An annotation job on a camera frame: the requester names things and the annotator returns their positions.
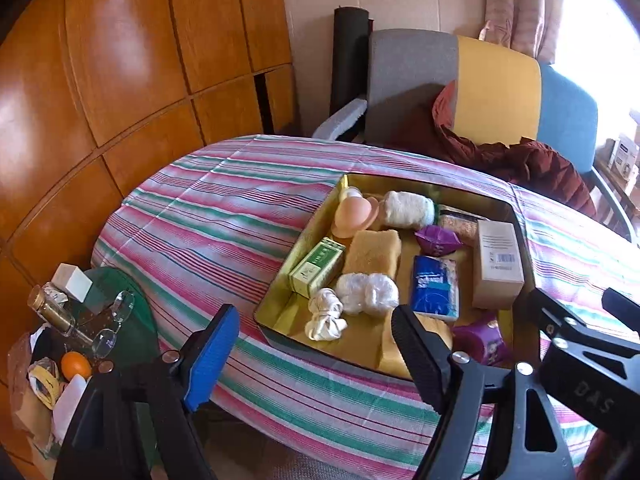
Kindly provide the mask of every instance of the blue gripper pad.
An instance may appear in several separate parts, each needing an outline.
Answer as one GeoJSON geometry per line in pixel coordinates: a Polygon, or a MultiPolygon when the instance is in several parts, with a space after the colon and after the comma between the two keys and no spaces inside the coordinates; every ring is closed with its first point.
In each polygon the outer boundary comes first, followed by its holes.
{"type": "Polygon", "coordinates": [[[185,355],[180,375],[186,386],[183,403],[190,412],[209,400],[239,330],[238,311],[233,305],[224,304],[185,355]]]}

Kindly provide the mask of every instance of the purple packet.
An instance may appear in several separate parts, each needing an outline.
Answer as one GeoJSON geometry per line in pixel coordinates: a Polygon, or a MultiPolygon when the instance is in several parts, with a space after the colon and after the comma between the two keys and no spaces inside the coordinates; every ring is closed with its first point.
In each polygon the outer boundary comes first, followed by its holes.
{"type": "Polygon", "coordinates": [[[453,231],[437,225],[427,225],[416,231],[415,239],[422,252],[428,256],[444,256],[464,247],[453,231]]]}
{"type": "Polygon", "coordinates": [[[453,349],[466,352],[482,365],[495,365],[509,356],[495,312],[487,312],[470,325],[455,326],[451,333],[453,349]]]}

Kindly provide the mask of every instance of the wooden cabinet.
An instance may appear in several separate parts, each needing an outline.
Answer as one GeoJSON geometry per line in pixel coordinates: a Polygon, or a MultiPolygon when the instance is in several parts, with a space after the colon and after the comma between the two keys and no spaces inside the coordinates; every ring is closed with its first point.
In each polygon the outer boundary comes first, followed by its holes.
{"type": "Polygon", "coordinates": [[[31,0],[0,44],[0,402],[6,352],[38,323],[31,286],[88,267],[123,197],[176,158],[291,130],[290,62],[284,0],[31,0]]]}

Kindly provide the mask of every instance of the blue tissue pack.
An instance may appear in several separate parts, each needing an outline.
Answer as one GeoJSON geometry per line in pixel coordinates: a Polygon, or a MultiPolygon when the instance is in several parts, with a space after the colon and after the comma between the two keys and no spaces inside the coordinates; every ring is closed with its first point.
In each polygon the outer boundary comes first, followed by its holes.
{"type": "Polygon", "coordinates": [[[458,274],[454,260],[430,256],[414,258],[411,308],[443,321],[458,319],[458,274]]]}

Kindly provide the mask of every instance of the green box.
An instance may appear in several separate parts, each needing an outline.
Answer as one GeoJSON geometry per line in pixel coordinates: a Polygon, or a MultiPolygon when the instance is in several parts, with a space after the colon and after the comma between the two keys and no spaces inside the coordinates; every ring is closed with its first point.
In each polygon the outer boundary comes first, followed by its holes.
{"type": "Polygon", "coordinates": [[[289,275],[291,290],[311,298],[327,285],[342,268],[345,247],[330,238],[323,238],[311,249],[289,275]]]}

